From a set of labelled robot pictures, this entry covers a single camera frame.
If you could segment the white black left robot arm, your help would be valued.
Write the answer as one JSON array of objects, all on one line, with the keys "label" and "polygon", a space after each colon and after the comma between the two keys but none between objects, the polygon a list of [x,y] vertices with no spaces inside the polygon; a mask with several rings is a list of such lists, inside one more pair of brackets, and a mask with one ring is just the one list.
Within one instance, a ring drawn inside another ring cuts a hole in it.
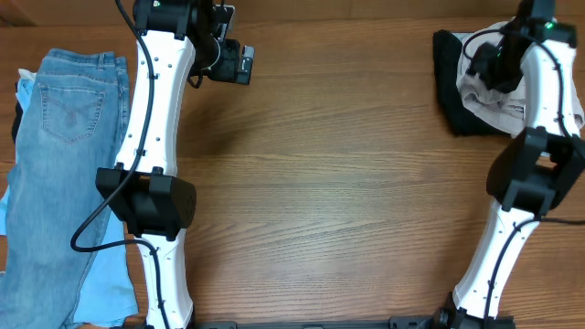
[{"label": "white black left robot arm", "polygon": [[137,1],[137,71],[130,119],[111,169],[96,186],[137,246],[148,295],[146,328],[191,328],[185,239],[196,212],[193,184],[178,176],[184,91],[203,79],[247,85],[255,50],[231,39],[235,7],[217,1]]}]

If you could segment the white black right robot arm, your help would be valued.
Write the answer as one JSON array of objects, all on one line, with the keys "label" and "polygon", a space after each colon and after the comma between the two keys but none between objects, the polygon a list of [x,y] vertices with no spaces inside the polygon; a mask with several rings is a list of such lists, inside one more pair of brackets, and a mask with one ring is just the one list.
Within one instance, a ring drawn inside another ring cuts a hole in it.
[{"label": "white black right robot arm", "polygon": [[488,173],[492,200],[479,245],[430,328],[514,326],[498,313],[506,282],[530,235],[584,171],[584,113],[572,79],[577,30],[555,14],[552,1],[523,1],[508,21],[433,34],[437,99],[454,133],[512,140]]}]

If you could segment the beige cotton shorts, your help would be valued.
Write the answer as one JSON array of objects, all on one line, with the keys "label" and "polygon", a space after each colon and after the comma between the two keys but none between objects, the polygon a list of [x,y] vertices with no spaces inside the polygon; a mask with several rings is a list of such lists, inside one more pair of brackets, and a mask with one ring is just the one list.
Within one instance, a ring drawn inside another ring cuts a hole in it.
[{"label": "beige cotton shorts", "polygon": [[[508,22],[497,22],[489,27],[473,33],[454,33],[462,43],[462,54],[459,57],[456,69],[456,86],[461,94],[463,107],[475,117],[496,128],[496,132],[509,133],[516,137],[525,126],[526,120],[526,84],[524,78],[516,90],[503,93],[497,90],[488,90],[479,76],[472,77],[466,71],[470,68],[471,60],[463,54],[463,44],[474,34],[505,26]],[[496,46],[503,35],[496,33],[486,34],[474,39],[466,48],[468,55],[472,55],[483,43]],[[578,128],[584,126],[584,111],[581,107],[574,81],[571,81],[571,105],[574,119]]]}]

